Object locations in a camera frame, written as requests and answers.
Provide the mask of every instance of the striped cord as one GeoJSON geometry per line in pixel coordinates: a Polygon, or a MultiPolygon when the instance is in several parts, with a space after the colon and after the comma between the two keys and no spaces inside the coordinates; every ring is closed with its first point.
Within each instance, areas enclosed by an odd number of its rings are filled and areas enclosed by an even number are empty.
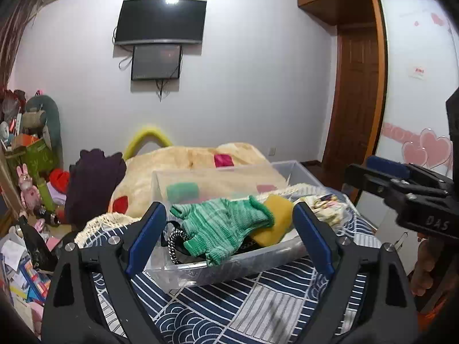
{"type": "Polygon", "coordinates": [[[178,238],[182,238],[183,240],[187,240],[188,237],[186,236],[186,233],[182,229],[174,229],[171,232],[171,235],[169,235],[168,238],[168,250],[169,250],[169,256],[171,258],[171,261],[173,264],[181,264],[180,261],[177,260],[177,256],[175,254],[175,242],[177,241],[178,238]]]}

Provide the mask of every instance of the wall-mounted tv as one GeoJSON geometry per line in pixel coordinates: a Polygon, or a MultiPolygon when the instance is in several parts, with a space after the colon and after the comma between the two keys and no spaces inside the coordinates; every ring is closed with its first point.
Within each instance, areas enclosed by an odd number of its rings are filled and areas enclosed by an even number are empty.
{"type": "Polygon", "coordinates": [[[201,43],[207,1],[124,0],[115,45],[201,43]]]}

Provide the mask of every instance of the green knitted glove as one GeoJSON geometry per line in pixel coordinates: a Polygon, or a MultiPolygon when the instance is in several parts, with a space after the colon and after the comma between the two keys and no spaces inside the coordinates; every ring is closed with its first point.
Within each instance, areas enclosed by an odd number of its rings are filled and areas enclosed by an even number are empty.
{"type": "Polygon", "coordinates": [[[274,216],[253,196],[248,200],[208,200],[200,204],[175,204],[171,213],[183,219],[188,238],[183,243],[191,256],[206,254],[207,265],[220,265],[234,254],[244,238],[259,227],[272,227],[274,216]]]}

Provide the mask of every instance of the blue patterned bedsheet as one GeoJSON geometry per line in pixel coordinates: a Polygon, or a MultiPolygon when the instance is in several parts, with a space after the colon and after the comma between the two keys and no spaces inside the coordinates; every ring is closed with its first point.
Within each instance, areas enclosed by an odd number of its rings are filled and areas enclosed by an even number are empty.
{"type": "MultiPolygon", "coordinates": [[[[342,230],[358,245],[380,247],[371,226],[353,209],[342,230]]],[[[120,229],[100,229],[86,246],[101,245],[120,229]]],[[[97,294],[111,331],[124,335],[110,304],[101,274],[94,274],[97,294]]],[[[327,286],[311,260],[303,257],[245,278],[165,293],[147,272],[132,286],[168,343],[268,344],[291,343],[305,327],[327,286]]],[[[365,285],[357,275],[346,313],[336,334],[346,332],[355,317],[365,285]]]]}

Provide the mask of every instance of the blue gripper pad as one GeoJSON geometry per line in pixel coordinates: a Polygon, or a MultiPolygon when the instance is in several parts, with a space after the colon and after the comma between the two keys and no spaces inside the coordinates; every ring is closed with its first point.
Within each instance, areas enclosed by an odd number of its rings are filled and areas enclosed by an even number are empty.
{"type": "Polygon", "coordinates": [[[126,274],[131,278],[143,272],[146,262],[155,247],[162,230],[166,226],[166,207],[159,203],[156,210],[150,215],[141,233],[129,250],[129,263],[126,274]]]}
{"type": "Polygon", "coordinates": [[[379,156],[369,156],[366,160],[366,166],[367,168],[375,171],[385,173],[387,175],[393,175],[400,180],[409,179],[409,169],[405,164],[380,158],[379,156]]]}
{"type": "Polygon", "coordinates": [[[331,227],[325,222],[320,222],[306,203],[298,203],[293,207],[293,225],[300,235],[314,267],[319,273],[330,279],[334,274],[334,267],[332,250],[329,245],[331,245],[330,242],[333,245],[336,244],[336,235],[331,227]]]}

